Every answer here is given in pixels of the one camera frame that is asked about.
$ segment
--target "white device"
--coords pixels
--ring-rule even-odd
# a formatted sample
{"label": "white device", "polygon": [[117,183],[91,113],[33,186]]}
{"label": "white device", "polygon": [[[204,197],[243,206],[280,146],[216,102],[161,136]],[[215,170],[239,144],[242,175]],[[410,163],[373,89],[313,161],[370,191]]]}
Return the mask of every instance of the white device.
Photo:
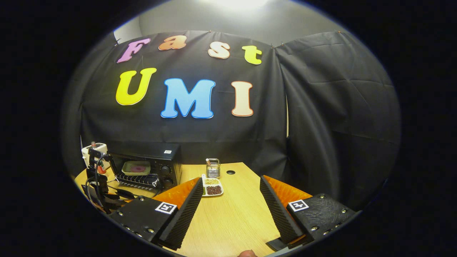
{"label": "white device", "polygon": [[[86,167],[89,166],[89,148],[91,148],[91,147],[92,146],[89,145],[89,146],[86,146],[83,149],[81,149],[81,152],[83,154],[84,162],[86,163]],[[97,150],[99,152],[106,153],[108,151],[108,147],[104,143],[96,143],[95,144],[95,150]],[[108,161],[105,161],[105,160],[102,160],[102,162],[103,162],[103,167],[106,170],[110,166],[110,163]]]}

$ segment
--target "blue letter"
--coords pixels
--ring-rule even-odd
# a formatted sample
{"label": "blue letter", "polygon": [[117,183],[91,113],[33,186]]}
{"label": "blue letter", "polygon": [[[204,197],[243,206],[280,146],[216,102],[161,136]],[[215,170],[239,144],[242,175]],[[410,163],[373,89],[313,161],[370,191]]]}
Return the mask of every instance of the blue letter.
{"label": "blue letter", "polygon": [[165,110],[160,115],[164,118],[175,118],[178,112],[175,110],[175,102],[183,117],[186,117],[195,103],[195,109],[191,113],[194,118],[212,118],[211,90],[216,85],[212,80],[200,80],[189,93],[182,79],[167,79],[167,99]]}

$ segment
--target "white plate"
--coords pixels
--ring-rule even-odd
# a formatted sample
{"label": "white plate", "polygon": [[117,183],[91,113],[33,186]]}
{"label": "white plate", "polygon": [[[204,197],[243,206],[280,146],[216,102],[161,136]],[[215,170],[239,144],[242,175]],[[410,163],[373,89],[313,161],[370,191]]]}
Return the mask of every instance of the white plate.
{"label": "white plate", "polygon": [[[145,166],[146,169],[143,172],[130,172],[132,166]],[[148,161],[126,161],[122,172],[129,176],[146,176],[151,172],[151,164]]]}
{"label": "white plate", "polygon": [[[224,193],[224,188],[222,187],[222,183],[220,180],[218,180],[217,178],[208,178],[208,179],[214,179],[214,180],[217,180],[219,183],[218,184],[206,184],[205,183],[205,180],[207,180],[206,178],[206,174],[202,174],[202,180],[203,180],[203,188],[205,188],[205,194],[202,195],[202,196],[218,196],[218,195],[221,195]],[[220,186],[221,187],[221,193],[219,194],[208,194],[208,190],[207,190],[207,187],[215,187],[215,186]]]}

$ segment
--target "wooden table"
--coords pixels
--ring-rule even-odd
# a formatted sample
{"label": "wooden table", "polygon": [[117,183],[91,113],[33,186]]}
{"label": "wooden table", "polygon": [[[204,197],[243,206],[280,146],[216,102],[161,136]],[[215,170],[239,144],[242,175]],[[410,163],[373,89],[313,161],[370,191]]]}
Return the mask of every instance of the wooden table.
{"label": "wooden table", "polygon": [[[205,173],[206,165],[183,165],[181,183]],[[114,179],[107,169],[108,181]],[[273,253],[266,243],[279,237],[266,202],[260,193],[260,178],[244,163],[221,164],[221,183],[224,194],[203,197],[189,230],[177,252],[189,257],[236,257],[244,250],[253,250],[262,257]],[[75,182],[82,191],[86,181],[85,170]],[[117,181],[108,183],[137,195],[152,197],[154,192],[124,187]]]}

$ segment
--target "gray wall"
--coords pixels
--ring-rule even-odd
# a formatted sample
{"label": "gray wall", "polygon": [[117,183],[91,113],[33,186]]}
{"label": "gray wall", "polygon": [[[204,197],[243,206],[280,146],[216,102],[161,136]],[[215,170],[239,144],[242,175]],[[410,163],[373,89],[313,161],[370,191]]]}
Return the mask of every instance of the gray wall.
{"label": "gray wall", "polygon": [[265,5],[253,8],[229,8],[217,2],[171,0],[127,22],[115,30],[114,35],[116,39],[122,38],[119,40],[122,43],[160,32],[211,30],[279,46],[281,42],[316,33],[346,32],[317,9],[289,0],[267,0]]}

